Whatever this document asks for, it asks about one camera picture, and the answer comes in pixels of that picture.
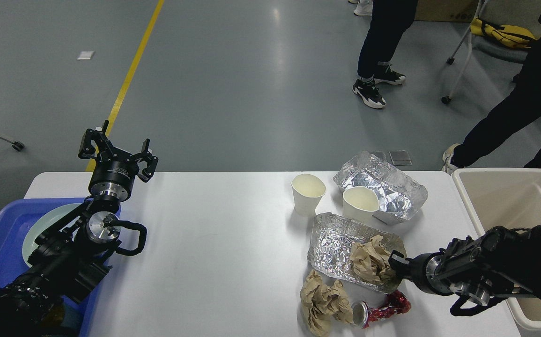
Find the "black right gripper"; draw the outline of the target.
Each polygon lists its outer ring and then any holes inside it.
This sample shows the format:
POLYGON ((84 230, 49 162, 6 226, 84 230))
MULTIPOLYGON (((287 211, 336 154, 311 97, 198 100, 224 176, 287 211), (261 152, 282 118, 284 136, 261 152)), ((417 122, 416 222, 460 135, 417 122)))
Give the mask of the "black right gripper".
POLYGON ((443 255, 433 252, 408 258, 399 251, 392 251, 388 263, 398 278, 412 281, 423 292, 450 296, 453 294, 450 283, 437 277, 437 267, 441 265, 443 255))

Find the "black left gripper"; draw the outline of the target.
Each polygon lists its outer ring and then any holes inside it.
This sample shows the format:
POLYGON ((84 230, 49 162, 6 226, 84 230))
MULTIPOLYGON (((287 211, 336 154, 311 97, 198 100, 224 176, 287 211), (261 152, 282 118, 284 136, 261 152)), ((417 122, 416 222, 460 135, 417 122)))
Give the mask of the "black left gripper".
POLYGON ((127 163, 116 161, 119 159, 118 152, 106 134, 109 123, 105 120, 100 130, 85 130, 78 158, 97 162, 89 183, 91 195, 108 195, 125 201, 133 192, 135 177, 142 182, 152 179, 159 158, 150 150, 150 139, 146 138, 141 152, 129 155, 127 163))

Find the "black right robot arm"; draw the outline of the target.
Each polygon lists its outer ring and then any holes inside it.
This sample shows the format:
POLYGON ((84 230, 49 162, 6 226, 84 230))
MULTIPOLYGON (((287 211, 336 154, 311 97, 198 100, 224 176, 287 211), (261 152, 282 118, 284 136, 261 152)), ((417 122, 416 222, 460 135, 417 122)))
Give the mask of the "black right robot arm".
POLYGON ((541 225, 495 226, 477 239, 455 238, 415 258, 392 251, 388 263, 425 293, 457 295, 453 316, 478 315, 510 297, 541 300, 541 225))

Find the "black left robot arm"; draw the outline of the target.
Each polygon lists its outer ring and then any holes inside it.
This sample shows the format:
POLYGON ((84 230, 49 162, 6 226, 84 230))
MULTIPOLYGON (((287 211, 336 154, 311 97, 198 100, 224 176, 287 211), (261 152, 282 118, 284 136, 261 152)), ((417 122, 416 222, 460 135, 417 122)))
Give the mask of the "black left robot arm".
POLYGON ((146 245, 148 229, 121 220, 117 213, 133 193, 135 179, 148 182, 158 158, 145 139, 135 154, 115 147, 101 130, 86 129, 78 158, 94 160, 89 194, 35 237, 28 271, 0 286, 0 337, 75 336, 72 328, 47 326, 45 320, 65 297, 82 302, 111 271, 112 254, 135 256, 146 245))

